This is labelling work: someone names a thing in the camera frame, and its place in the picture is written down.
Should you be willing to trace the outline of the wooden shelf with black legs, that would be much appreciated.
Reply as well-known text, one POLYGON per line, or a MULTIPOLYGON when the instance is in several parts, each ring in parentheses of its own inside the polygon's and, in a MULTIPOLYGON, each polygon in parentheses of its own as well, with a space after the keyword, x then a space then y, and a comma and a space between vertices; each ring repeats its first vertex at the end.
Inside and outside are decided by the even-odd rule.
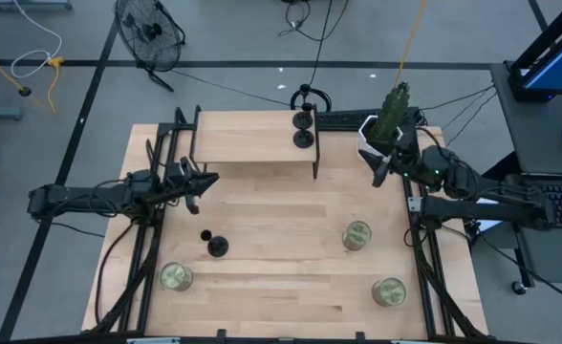
POLYGON ((237 162, 309 162, 313 177, 320 161, 319 131, 310 128, 314 142, 309 148, 293 143, 292 124, 299 110, 205 111, 195 109, 189 157, 201 164, 237 162))

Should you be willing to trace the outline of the glass candle jar with label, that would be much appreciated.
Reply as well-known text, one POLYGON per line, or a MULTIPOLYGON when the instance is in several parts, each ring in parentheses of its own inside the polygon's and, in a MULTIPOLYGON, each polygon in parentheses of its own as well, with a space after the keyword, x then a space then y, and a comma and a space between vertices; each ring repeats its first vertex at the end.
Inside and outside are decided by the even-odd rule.
POLYGON ((372 297, 382 307, 396 307, 406 299, 406 288, 400 279, 389 277, 377 281, 371 288, 372 297))
POLYGON ((162 267, 160 282, 165 289, 186 291, 193 283, 193 272, 180 263, 171 262, 162 267))
POLYGON ((342 244, 352 251, 361 250, 372 239, 371 228, 362 221, 351 222, 342 233, 342 244))

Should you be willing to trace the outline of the yellow rod with black foot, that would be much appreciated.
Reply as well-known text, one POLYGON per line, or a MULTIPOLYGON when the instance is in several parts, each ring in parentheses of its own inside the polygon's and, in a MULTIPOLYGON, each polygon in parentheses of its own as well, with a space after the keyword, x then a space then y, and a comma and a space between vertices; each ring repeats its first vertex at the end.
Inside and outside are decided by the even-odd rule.
POLYGON ((7 79, 13 86, 15 86, 18 90, 18 94, 22 97, 28 97, 32 91, 30 88, 23 86, 17 80, 15 80, 12 76, 7 74, 1 67, 0 67, 0 74, 7 79))

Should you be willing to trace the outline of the white plant pot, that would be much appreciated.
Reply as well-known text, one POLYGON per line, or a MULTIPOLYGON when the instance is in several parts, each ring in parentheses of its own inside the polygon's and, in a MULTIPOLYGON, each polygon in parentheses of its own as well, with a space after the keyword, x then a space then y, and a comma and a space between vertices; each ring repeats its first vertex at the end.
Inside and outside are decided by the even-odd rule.
POLYGON ((374 125, 377 120, 378 116, 376 115, 368 116, 357 130, 357 152, 365 151, 367 153, 375 155, 376 157, 382 157, 385 160, 387 158, 387 155, 380 153, 377 149, 371 146, 367 142, 366 138, 367 129, 374 125))

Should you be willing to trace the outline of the black power strip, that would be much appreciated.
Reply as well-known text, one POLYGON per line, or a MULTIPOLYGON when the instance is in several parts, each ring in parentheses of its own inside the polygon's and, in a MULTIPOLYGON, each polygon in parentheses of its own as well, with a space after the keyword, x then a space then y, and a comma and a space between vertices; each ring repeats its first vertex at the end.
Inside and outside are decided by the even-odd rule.
MULTIPOLYGON (((367 118, 374 116, 377 121, 379 113, 380 108, 321 112, 316 114, 315 129, 328 132, 356 132, 367 118)), ((418 107, 408 107, 403 118, 405 118, 403 121, 425 122, 423 113, 418 107)))

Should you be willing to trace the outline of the black computer monitor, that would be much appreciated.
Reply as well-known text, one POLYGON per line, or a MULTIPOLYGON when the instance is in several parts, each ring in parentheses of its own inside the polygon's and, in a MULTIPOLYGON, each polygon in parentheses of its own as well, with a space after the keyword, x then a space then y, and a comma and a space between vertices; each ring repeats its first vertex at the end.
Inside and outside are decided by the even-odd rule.
POLYGON ((562 95, 562 11, 508 67, 518 101, 549 101, 562 95))

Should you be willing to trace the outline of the green cactus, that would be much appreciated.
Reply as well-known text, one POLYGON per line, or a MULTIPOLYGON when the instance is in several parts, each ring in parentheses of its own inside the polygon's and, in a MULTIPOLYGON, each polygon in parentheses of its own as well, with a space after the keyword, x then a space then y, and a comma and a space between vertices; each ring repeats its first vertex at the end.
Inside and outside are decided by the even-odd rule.
POLYGON ((376 123, 369 131, 370 140, 390 141, 397 136, 397 127, 408 108, 409 91, 408 84, 401 82, 386 96, 376 123))

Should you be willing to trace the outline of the black floor fan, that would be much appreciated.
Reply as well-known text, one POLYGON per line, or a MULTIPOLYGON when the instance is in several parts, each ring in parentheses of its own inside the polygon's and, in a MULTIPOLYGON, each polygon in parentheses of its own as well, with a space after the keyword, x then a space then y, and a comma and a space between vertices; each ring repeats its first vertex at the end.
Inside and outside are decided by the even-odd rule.
POLYGON ((138 69, 169 92, 174 89, 158 76, 180 61, 186 34, 161 0, 116 0, 114 24, 138 69))

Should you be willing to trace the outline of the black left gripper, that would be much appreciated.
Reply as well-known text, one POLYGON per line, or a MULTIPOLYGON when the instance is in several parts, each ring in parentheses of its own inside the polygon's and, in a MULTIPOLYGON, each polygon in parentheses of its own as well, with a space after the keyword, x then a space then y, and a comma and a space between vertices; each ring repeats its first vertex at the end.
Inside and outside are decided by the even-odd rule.
POLYGON ((195 200, 196 191, 198 196, 202 196, 210 188, 210 184, 214 184, 220 178, 218 173, 203 173, 198 177, 199 183, 202 184, 198 184, 195 190, 196 177, 201 170, 198 166, 194 166, 191 160, 172 162, 166 172, 165 181, 170 188, 170 199, 166 204, 177 206, 180 198, 184 198, 186 208, 193 215, 200 213, 195 200))

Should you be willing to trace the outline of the grey side desk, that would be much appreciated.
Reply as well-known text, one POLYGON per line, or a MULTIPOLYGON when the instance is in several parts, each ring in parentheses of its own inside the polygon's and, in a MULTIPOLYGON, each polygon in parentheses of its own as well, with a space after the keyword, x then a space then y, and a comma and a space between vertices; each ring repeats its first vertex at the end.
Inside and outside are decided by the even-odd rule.
POLYGON ((529 174, 562 175, 562 96, 548 102, 518 102, 503 63, 489 66, 521 169, 529 174))

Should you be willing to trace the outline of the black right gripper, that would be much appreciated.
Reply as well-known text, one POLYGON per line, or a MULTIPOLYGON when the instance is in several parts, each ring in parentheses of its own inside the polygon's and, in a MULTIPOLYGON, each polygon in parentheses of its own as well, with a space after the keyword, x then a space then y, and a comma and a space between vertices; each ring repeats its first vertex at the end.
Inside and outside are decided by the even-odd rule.
POLYGON ((404 174, 417 162, 420 154, 416 143, 382 144, 373 143, 372 146, 381 154, 359 149, 359 155, 374 169, 372 186, 380 187, 390 173, 404 174))

